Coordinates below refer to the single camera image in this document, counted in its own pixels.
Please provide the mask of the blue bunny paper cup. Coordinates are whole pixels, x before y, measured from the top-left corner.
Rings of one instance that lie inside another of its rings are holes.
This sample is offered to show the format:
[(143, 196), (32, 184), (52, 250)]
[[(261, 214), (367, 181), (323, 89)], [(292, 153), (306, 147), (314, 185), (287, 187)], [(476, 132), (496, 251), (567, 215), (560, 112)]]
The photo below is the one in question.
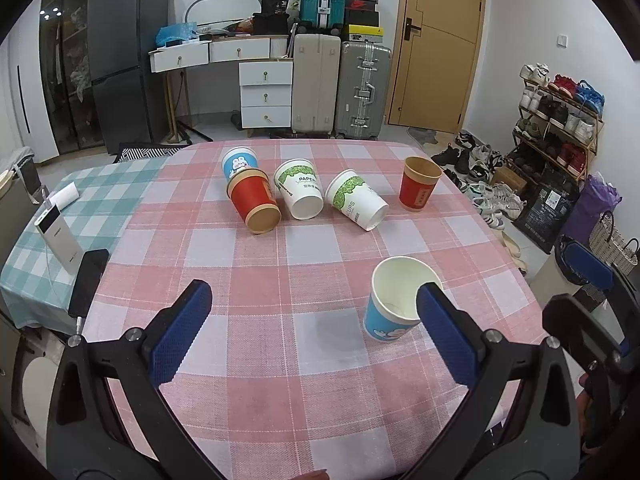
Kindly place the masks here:
[(421, 323), (416, 295), (426, 283), (442, 288), (436, 272), (419, 259), (395, 256), (381, 261), (371, 275), (363, 328), (377, 341), (392, 342)]

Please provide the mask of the red paper cup lying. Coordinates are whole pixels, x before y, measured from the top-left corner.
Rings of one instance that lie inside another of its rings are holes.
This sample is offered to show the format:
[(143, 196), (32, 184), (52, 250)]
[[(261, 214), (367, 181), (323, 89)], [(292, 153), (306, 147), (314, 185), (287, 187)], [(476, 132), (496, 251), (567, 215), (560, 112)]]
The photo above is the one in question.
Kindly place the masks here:
[(227, 194), (247, 229), (255, 235), (272, 231), (281, 220), (268, 176), (260, 169), (243, 169), (231, 178)]

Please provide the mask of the red paper cup upright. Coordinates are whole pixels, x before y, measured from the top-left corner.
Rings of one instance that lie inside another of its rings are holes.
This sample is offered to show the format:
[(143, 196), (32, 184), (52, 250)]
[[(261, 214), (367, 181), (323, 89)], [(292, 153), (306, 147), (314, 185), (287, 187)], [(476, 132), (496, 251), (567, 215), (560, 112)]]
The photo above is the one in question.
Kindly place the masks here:
[(407, 157), (399, 191), (401, 205), (412, 211), (422, 210), (441, 176), (442, 168), (430, 158)]

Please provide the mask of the white green paper cup right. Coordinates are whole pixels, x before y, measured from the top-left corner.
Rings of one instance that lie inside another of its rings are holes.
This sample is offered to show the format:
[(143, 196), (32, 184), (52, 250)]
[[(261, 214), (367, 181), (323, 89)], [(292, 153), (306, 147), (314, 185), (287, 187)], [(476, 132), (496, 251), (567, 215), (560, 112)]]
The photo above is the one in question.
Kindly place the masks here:
[(366, 232), (373, 231), (390, 209), (352, 169), (340, 172), (326, 190), (326, 202)]

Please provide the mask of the white green paper cup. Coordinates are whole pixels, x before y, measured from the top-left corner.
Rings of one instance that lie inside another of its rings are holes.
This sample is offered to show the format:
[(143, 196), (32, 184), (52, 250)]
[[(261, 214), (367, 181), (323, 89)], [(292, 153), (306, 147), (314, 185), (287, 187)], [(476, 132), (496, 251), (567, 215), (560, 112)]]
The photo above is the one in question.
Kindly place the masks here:
[(295, 220), (310, 220), (322, 211), (321, 182), (309, 160), (298, 158), (282, 162), (274, 172), (273, 183)]
[(326, 190), (326, 202), (366, 232), (373, 231), (390, 209), (352, 169), (340, 172)]

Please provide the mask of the blue paper cup lying far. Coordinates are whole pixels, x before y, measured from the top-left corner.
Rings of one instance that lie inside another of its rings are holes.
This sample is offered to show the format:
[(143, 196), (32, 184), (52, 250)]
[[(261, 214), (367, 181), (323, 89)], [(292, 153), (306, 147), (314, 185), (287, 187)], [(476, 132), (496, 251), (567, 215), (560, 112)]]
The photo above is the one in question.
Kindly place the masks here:
[(251, 148), (238, 146), (224, 154), (221, 167), (224, 177), (230, 182), (236, 174), (243, 170), (258, 169), (258, 158)]

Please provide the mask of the white green paper cup left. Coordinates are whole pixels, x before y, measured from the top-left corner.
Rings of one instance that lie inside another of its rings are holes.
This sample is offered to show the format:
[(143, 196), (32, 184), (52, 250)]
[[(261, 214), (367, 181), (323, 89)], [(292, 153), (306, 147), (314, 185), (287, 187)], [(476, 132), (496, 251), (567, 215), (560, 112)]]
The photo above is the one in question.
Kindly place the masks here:
[(321, 182), (309, 160), (298, 158), (282, 162), (274, 172), (273, 183), (295, 220), (310, 220), (322, 211)]

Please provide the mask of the black printed bag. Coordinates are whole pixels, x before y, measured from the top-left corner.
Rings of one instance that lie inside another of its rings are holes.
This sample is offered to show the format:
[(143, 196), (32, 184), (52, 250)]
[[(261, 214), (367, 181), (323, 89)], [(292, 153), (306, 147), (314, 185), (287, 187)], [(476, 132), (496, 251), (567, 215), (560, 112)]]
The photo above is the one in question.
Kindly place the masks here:
[(579, 188), (573, 182), (541, 183), (526, 200), (526, 206), (514, 221), (514, 226), (550, 255), (578, 197)]

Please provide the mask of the purple bag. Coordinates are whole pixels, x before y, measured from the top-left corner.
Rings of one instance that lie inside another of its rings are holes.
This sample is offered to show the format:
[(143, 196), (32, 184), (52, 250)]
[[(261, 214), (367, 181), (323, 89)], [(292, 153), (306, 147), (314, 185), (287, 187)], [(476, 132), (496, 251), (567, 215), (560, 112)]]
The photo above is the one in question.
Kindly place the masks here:
[(622, 199), (617, 188), (606, 182), (600, 172), (590, 174), (561, 233), (587, 245), (600, 215), (613, 212)]

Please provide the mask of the black smartphone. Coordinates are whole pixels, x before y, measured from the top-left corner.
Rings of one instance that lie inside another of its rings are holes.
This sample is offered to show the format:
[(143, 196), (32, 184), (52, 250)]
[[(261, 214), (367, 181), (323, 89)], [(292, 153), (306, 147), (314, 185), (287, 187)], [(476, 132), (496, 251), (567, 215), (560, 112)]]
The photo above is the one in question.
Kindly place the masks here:
[(109, 258), (107, 249), (89, 250), (82, 257), (68, 307), (71, 318), (87, 317)]

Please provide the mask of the pink checked tablecloth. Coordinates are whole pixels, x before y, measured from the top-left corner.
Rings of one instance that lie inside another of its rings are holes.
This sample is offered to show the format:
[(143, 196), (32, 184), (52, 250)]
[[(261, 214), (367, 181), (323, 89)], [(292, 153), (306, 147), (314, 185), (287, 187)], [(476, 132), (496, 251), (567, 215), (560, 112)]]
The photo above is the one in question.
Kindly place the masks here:
[(398, 200), (413, 150), (398, 143), (255, 140), (260, 168), (309, 160), (323, 184), (359, 174), (390, 206), (372, 231), (333, 208), (248, 232), (226, 193), (228, 143), (171, 156), (122, 233), (85, 335), (143, 327), (194, 280), (212, 312), (162, 393), (183, 427), (231, 479), (382, 479), (412, 465), (464, 396), (422, 327), (394, 342), (362, 317), (374, 268), (411, 256), (440, 277), (479, 326), (541, 338), (534, 295), (468, 199), (442, 179), (425, 208)]

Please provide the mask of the teal checked tablecloth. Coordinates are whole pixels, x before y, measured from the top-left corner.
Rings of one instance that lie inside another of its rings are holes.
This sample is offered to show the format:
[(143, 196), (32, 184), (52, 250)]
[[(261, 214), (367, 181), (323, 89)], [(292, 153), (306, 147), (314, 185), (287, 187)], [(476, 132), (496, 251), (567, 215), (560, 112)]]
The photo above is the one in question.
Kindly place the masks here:
[[(139, 159), (73, 172), (58, 188), (73, 183), (78, 200), (62, 211), (83, 250), (114, 252), (142, 196), (165, 165), (163, 158)], [(61, 266), (34, 224), (15, 243), (1, 271), (1, 297), (20, 330), (44, 327), (70, 334), (68, 315), (75, 278)]]

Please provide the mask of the shoe rack with shoes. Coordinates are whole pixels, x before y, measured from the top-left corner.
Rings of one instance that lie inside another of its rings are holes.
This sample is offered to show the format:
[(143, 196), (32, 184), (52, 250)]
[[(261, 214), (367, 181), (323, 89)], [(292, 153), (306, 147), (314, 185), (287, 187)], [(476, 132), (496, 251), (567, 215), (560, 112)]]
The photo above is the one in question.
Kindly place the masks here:
[(604, 94), (588, 81), (553, 76), (542, 63), (523, 65), (520, 79), (509, 168), (532, 185), (559, 179), (582, 186), (599, 151)]

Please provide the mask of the white power bank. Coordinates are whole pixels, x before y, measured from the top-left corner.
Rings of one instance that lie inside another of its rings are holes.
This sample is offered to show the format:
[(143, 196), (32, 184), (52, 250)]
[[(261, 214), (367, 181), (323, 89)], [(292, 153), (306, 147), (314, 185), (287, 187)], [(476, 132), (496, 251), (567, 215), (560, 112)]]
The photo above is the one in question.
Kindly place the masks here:
[(70, 232), (70, 227), (58, 207), (51, 205), (43, 211), (36, 219), (35, 227), (63, 269), (70, 275), (76, 275), (84, 250)]

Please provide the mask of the white paper roll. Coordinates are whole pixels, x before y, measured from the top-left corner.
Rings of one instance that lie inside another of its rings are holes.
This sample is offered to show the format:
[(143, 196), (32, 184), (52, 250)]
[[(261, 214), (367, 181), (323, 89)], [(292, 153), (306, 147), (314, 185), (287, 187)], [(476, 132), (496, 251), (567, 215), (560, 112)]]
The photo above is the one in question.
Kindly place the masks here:
[(73, 202), (76, 202), (79, 196), (80, 194), (76, 184), (74, 182), (70, 182), (68, 185), (64, 186), (64, 188), (61, 188), (58, 192), (52, 194), (49, 197), (49, 202), (58, 208), (59, 211), (62, 211)]

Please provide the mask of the silver suitcase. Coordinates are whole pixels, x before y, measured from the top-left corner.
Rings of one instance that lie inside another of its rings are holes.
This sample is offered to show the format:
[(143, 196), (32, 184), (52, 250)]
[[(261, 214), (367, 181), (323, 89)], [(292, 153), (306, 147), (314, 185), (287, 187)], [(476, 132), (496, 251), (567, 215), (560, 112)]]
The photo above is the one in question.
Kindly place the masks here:
[(392, 67), (392, 50), (372, 42), (342, 44), (334, 131), (352, 140), (380, 134)]

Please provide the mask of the wooden door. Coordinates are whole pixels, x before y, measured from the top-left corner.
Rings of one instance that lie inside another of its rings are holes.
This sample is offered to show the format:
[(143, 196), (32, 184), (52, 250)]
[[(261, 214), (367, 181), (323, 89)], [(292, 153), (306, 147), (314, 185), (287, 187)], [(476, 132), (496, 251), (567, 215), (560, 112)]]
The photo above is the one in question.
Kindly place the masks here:
[(399, 0), (387, 120), (457, 133), (475, 78), (486, 0)]

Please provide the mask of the white drawer desk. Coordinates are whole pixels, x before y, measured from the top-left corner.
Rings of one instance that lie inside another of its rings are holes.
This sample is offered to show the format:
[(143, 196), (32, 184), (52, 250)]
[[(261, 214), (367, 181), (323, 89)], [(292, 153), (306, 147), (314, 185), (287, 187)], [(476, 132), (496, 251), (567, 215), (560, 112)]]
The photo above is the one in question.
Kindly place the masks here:
[(191, 40), (149, 53), (154, 73), (182, 84), (183, 118), (230, 113), (245, 130), (288, 128), (293, 59), (287, 36)]

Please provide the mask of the beige suitcase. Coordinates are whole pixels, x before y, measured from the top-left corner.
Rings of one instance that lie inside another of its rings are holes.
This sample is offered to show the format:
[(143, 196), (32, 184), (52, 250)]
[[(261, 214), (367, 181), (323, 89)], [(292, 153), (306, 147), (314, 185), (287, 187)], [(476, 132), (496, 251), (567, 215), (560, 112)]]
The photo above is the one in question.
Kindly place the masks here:
[(340, 72), (341, 39), (298, 34), (294, 41), (292, 130), (297, 134), (333, 131)]

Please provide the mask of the black refrigerator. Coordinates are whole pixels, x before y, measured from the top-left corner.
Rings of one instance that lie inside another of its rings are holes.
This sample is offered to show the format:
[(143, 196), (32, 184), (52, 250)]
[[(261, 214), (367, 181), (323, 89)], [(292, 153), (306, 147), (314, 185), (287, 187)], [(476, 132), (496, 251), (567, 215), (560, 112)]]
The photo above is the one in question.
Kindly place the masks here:
[(88, 0), (88, 59), (93, 99), (107, 151), (160, 142), (168, 133), (163, 77), (150, 52), (167, 25), (169, 0)]

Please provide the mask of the stacked shoe boxes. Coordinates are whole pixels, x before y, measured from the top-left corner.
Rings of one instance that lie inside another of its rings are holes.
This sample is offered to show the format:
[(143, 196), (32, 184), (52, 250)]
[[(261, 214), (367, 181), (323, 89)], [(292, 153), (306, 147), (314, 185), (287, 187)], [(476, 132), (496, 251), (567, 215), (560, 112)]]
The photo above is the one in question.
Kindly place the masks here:
[(378, 17), (378, 0), (345, 0), (344, 39), (382, 44), (384, 29)]

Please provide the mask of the glass door cabinet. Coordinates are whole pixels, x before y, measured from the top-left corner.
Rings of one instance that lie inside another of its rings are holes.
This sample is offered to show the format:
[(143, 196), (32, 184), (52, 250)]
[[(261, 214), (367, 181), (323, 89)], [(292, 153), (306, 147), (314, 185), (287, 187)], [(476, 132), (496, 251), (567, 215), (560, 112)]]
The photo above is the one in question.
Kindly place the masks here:
[(39, 53), (44, 102), (62, 155), (104, 144), (92, 91), (88, 0), (41, 0)]

